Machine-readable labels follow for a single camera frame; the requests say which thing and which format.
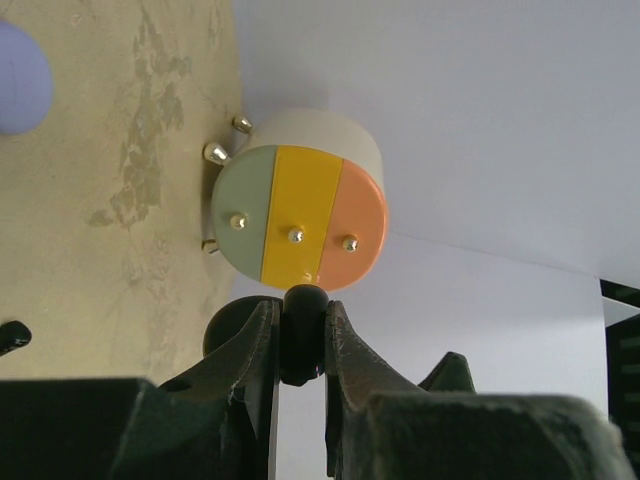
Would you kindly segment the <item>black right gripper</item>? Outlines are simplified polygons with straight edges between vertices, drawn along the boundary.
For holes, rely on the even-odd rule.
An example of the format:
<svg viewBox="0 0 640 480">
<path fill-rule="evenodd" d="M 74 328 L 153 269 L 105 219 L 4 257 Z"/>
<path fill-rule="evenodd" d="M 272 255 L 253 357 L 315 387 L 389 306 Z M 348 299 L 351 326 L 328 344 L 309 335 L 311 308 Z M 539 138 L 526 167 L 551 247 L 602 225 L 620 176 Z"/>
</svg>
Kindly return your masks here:
<svg viewBox="0 0 640 480">
<path fill-rule="evenodd" d="M 418 386 L 427 392 L 476 392 L 468 361 L 456 352 L 447 352 Z"/>
</svg>

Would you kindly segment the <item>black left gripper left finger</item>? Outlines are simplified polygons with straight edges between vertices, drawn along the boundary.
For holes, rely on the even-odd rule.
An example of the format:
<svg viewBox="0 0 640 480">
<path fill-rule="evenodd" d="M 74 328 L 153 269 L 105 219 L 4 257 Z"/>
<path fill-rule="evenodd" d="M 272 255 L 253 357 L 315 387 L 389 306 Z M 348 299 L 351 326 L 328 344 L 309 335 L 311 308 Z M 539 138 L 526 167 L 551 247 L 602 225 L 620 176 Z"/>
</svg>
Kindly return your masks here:
<svg viewBox="0 0 640 480">
<path fill-rule="evenodd" d="M 180 375 L 1 385 L 5 479 L 271 479 L 281 301 L 234 301 L 237 332 Z"/>
</svg>

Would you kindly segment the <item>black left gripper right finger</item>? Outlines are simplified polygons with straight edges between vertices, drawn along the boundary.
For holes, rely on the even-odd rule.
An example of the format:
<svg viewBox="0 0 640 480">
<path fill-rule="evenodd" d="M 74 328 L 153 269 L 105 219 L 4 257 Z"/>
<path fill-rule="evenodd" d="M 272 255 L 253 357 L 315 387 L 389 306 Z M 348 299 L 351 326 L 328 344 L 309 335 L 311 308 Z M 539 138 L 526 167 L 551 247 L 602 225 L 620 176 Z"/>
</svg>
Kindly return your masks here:
<svg viewBox="0 0 640 480">
<path fill-rule="evenodd" d="M 333 479 L 631 479 L 619 429 L 571 396 L 427 392 L 355 331 L 325 320 Z"/>
</svg>

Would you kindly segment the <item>black earbud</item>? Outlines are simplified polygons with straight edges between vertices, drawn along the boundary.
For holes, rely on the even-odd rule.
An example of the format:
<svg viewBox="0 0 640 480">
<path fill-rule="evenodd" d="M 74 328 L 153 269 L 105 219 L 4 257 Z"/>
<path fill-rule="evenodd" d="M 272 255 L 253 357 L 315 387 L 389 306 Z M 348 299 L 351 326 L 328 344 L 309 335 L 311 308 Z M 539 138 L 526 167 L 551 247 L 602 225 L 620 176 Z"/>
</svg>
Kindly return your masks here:
<svg viewBox="0 0 640 480">
<path fill-rule="evenodd" d="M 28 345 L 32 340 L 30 329 L 19 320 L 10 320 L 0 325 L 0 356 L 7 355 Z"/>
</svg>

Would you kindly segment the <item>purple round earbud charging case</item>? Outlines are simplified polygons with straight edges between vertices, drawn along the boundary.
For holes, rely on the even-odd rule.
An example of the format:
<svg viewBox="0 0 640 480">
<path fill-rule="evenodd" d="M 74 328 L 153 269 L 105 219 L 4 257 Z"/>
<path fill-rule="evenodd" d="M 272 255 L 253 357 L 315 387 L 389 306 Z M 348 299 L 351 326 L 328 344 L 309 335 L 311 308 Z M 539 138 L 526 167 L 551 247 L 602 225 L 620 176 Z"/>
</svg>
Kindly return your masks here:
<svg viewBox="0 0 640 480">
<path fill-rule="evenodd" d="M 1 134 L 35 129 L 53 101 L 53 76 L 38 43 L 20 27 L 1 21 Z"/>
</svg>

